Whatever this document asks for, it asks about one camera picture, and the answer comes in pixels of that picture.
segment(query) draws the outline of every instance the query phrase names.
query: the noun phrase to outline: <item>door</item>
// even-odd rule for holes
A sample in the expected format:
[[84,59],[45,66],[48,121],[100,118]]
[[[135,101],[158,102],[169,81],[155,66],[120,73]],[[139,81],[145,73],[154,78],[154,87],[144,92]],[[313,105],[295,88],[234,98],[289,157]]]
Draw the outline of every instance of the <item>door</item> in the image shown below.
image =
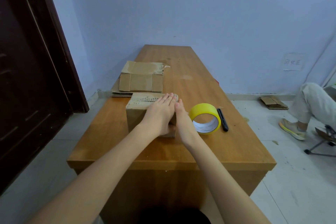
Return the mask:
[[72,113],[25,0],[0,0],[0,194]]

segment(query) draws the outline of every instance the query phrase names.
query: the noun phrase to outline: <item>closed cardboard box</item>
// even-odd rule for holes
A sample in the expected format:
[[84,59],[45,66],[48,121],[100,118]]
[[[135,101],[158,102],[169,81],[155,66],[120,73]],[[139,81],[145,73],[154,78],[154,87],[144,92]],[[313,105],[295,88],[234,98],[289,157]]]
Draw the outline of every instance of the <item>closed cardboard box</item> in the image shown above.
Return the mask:
[[[159,97],[164,96],[161,93],[133,93],[130,101],[126,105],[126,116],[128,132],[131,132],[145,116],[147,108]],[[170,120],[170,124],[176,125],[176,114]],[[166,134],[162,137],[175,137],[176,131]]]
[[163,64],[127,61],[120,74],[120,91],[162,92]]

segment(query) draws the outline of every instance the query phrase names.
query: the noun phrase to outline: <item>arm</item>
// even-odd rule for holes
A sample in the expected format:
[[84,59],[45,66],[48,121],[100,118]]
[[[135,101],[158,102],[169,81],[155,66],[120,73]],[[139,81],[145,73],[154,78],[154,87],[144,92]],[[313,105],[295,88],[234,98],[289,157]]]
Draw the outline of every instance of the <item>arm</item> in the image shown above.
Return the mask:
[[175,111],[182,142],[204,174],[223,221],[226,224],[271,224],[198,135],[181,99],[175,104]]
[[138,126],[78,175],[29,223],[92,223],[134,159],[154,138],[169,132],[175,102],[172,93],[159,98]]

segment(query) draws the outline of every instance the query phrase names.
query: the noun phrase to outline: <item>floor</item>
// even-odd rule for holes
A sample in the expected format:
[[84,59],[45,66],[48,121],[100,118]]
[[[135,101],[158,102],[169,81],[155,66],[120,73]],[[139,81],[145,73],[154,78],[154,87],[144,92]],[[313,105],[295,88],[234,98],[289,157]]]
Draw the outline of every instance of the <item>floor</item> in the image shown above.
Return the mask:
[[[99,99],[86,114],[73,115],[55,138],[0,197],[2,223],[24,223],[76,177],[65,160],[105,100]],[[254,133],[277,161],[251,198],[273,224],[335,223],[336,158],[306,155],[318,142],[309,124],[309,136],[298,141],[278,126],[280,118],[294,121],[284,110],[268,110],[257,101],[232,101]],[[321,145],[320,153],[336,154],[336,147]],[[201,209],[212,224],[223,223],[210,194]]]

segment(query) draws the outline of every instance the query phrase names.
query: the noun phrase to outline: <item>tabletop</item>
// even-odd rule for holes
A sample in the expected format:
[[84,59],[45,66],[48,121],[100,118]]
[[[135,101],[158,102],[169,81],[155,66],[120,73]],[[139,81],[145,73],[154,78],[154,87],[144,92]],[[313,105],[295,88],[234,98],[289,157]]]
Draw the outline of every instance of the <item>tabletop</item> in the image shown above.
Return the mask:
[[[162,62],[169,66],[164,69],[163,93],[177,94],[183,99],[186,111],[199,103],[221,108],[229,131],[220,128],[201,137],[227,170],[273,169],[276,162],[271,154],[191,47],[145,45],[135,61]],[[107,99],[68,158],[71,168],[85,169],[128,134],[126,105],[129,100]],[[175,138],[156,138],[129,169],[197,170],[198,167],[177,133]]]

